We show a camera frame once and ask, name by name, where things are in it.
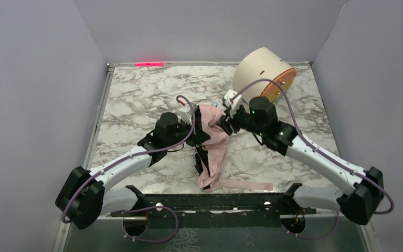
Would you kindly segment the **pink folding umbrella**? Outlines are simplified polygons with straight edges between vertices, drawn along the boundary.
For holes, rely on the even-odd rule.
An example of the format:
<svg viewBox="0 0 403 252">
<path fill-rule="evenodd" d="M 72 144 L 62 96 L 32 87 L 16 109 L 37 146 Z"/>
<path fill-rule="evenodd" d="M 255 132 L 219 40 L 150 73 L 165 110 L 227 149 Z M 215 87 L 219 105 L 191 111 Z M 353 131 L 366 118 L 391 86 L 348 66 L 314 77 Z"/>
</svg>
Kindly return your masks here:
<svg viewBox="0 0 403 252">
<path fill-rule="evenodd" d="M 223 186 L 246 190 L 272 190 L 273 184 L 271 183 L 239 181 L 221 177 L 226 163 L 229 136 L 216 123 L 224 113 L 207 104 L 199 105 L 198 110 L 200 112 L 199 125 L 202 131 L 209 136 L 208 140 L 202 141 L 201 151 L 196 154 L 198 158 L 202 157 L 203 154 L 207 155 L 207 164 L 201 165 L 202 172 L 197 180 L 198 186 L 205 192 L 211 192 Z"/>
</svg>

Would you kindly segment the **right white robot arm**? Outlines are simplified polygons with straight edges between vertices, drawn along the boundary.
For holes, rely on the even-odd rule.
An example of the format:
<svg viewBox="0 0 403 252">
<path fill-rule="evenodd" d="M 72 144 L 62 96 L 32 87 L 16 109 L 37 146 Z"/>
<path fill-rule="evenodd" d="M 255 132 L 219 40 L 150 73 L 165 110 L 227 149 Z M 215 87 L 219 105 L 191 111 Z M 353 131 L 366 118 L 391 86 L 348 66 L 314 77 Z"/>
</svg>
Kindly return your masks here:
<svg viewBox="0 0 403 252">
<path fill-rule="evenodd" d="M 260 145 L 307 165 L 332 182 L 337 189 L 305 185 L 292 193 L 295 205 L 324 208 L 342 213 L 359 225 L 366 225 L 384 198 L 383 173 L 376 167 L 362 168 L 321 148 L 294 126 L 278 119 L 275 105 L 266 97 L 251 99 L 246 110 L 240 98 L 223 98 L 225 115 L 219 125 L 228 135 L 246 130 Z"/>
</svg>

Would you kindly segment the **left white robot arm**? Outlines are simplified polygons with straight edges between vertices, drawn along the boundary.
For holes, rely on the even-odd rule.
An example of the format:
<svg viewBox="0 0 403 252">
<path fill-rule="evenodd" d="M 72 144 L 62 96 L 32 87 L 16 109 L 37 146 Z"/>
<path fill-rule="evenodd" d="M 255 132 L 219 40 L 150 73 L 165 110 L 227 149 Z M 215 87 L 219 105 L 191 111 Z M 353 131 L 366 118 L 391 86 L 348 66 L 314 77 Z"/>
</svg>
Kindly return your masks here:
<svg viewBox="0 0 403 252">
<path fill-rule="evenodd" d="M 146 169 L 182 144 L 196 146 L 209 138 L 202 132 L 200 106 L 190 104 L 189 121 L 172 112 L 161 114 L 155 128 L 124 155 L 86 170 L 74 168 L 62 186 L 55 205 L 62 212 L 62 221 L 82 230 L 93 224 L 108 206 L 108 191 L 123 179 Z"/>
</svg>

